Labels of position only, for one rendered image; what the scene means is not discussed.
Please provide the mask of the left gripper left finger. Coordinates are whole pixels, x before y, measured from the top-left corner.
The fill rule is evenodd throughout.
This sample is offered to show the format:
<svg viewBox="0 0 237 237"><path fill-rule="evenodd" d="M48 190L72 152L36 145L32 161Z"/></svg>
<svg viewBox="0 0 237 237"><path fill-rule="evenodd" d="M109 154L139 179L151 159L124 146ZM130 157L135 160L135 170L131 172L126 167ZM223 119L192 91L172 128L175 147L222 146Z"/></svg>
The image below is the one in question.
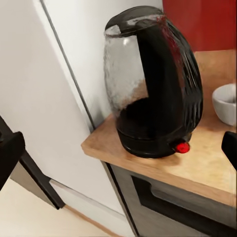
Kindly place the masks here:
<svg viewBox="0 0 237 237"><path fill-rule="evenodd" d="M25 149L24 136L20 131L0 137L0 191Z"/></svg>

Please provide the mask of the coffee cup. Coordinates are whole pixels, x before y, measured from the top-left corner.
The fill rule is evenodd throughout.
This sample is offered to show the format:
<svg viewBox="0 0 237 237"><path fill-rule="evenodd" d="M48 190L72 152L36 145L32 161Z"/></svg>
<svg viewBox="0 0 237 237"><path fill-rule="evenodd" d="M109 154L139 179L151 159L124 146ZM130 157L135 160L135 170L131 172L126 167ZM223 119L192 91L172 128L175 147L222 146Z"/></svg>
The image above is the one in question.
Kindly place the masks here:
<svg viewBox="0 0 237 237"><path fill-rule="evenodd" d="M237 83L214 90L212 102L218 118L228 125L237 125Z"/></svg>

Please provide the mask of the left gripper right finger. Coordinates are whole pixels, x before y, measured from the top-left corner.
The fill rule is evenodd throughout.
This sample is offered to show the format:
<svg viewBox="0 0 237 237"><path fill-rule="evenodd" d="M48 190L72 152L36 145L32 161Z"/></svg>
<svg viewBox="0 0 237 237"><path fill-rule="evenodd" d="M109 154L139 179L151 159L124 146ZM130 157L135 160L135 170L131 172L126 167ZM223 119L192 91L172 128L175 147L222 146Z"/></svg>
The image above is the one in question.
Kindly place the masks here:
<svg viewBox="0 0 237 237"><path fill-rule="evenodd" d="M237 171L237 133L225 131L221 142L221 150Z"/></svg>

